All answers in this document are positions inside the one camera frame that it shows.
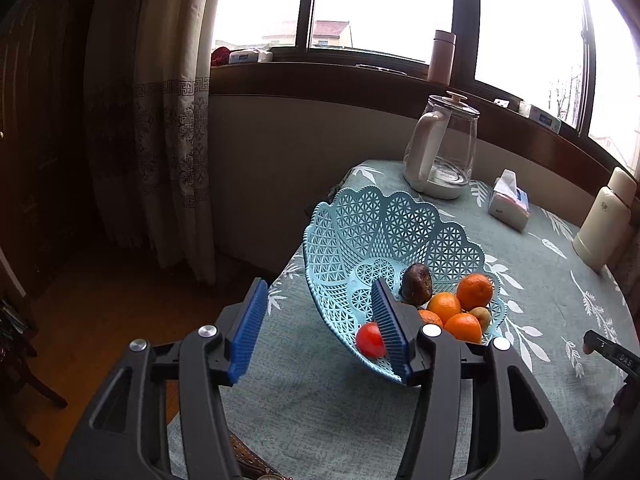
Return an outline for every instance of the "tissue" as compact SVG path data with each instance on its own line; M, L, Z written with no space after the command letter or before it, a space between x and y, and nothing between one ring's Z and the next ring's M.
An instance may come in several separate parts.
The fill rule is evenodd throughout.
M489 200L489 214L523 231L529 221L529 200L527 194L518 188L516 174L504 170L502 176L495 181L494 192Z

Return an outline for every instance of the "brown leather strap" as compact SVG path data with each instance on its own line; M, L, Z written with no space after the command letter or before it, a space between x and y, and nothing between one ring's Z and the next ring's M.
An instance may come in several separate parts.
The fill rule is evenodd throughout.
M234 450L242 476L252 480L257 480L261 476L266 476L264 480L287 480L275 468L245 446L242 440L236 437L232 431L229 431L229 442Z

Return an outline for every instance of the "red roof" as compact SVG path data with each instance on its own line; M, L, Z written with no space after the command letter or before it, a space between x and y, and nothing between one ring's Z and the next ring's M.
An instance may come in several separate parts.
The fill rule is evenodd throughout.
M282 22L280 29L263 36L263 38L279 38L280 36L295 36L296 22ZM342 31L349 26L349 22L328 22L316 20L314 23L314 36L328 36L338 38Z

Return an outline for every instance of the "green tablecloth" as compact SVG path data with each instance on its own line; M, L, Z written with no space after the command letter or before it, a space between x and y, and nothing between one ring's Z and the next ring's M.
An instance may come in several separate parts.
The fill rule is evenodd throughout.
M444 221L462 224L469 240L482 246L508 306L502 334L533 371L583 462L623 377L599 355L584 355L582 337L593 329L633 352L639 346L610 272L596 274L575 254L577 228L531 205L525 231L516 232L487 214L487 184L472 181L460 198L434 200L409 187L400 162L367 161L352 169L345 186L370 184L434 203ZM469 383L463 381L454 477L466 468ZM302 248L270 288L247 374L222 393L229 428L296 480L394 478L417 399L415 389L361 365L322 322L306 284ZM176 417L169 426L170 454L174 472L185 478L179 424Z

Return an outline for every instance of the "red tomato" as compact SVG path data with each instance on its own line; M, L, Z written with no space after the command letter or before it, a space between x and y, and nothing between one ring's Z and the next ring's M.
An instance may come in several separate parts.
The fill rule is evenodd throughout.
M356 334L356 346L364 357L372 359L384 357L385 344L376 323L365 323Z

